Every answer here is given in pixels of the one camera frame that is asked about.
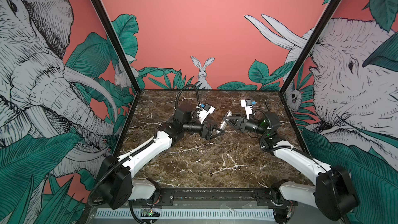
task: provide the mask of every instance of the mural wallpaper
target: mural wallpaper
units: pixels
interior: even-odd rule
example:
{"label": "mural wallpaper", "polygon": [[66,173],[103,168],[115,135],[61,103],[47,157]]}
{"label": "mural wallpaper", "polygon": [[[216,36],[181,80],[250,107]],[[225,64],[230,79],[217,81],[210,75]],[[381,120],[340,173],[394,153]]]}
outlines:
{"label": "mural wallpaper", "polygon": [[[137,54],[128,55],[137,82],[141,88],[146,89],[180,89],[186,84],[194,83],[199,89],[279,90],[291,71],[298,52],[311,34],[303,32],[301,25],[313,27],[325,7],[322,5],[323,0],[316,0],[316,4],[314,0],[302,0],[302,9],[299,11],[305,13],[306,18],[296,24],[295,28],[304,33],[300,37],[270,16],[262,15],[266,24],[281,36],[270,31],[256,18],[247,15],[259,15],[261,9],[267,9],[261,6],[263,0],[223,0],[225,8],[240,12],[234,15],[214,8],[221,6],[220,4],[209,6],[217,0],[136,0],[134,3],[131,0],[102,1],[111,20],[125,12],[138,18],[140,31],[136,25],[128,28],[132,28],[134,40],[138,38],[140,49]],[[272,9],[268,9],[270,12],[286,11],[277,2],[266,2],[272,3]],[[196,15],[201,15],[201,11],[206,12],[202,14],[203,19],[196,18]],[[221,24],[230,27],[223,28],[220,27]],[[264,37],[285,50],[275,49],[268,44],[256,28]],[[206,29],[206,33],[202,33],[201,29]],[[239,39],[229,40],[233,35],[237,35]],[[217,36],[218,39],[214,40],[212,36]],[[199,72],[189,62],[189,57],[193,65],[199,68]],[[126,78],[127,73],[121,71],[120,66],[117,67],[117,85],[122,85]]]}
{"label": "mural wallpaper", "polygon": [[351,223],[398,218],[397,12],[397,0],[343,0],[285,94],[311,154],[351,172]]}
{"label": "mural wallpaper", "polygon": [[[75,223],[131,82],[115,81],[123,70],[89,0],[0,0],[0,15],[0,223]],[[113,23],[132,26],[121,37],[137,26],[129,15]],[[134,56],[137,42],[124,44]]]}

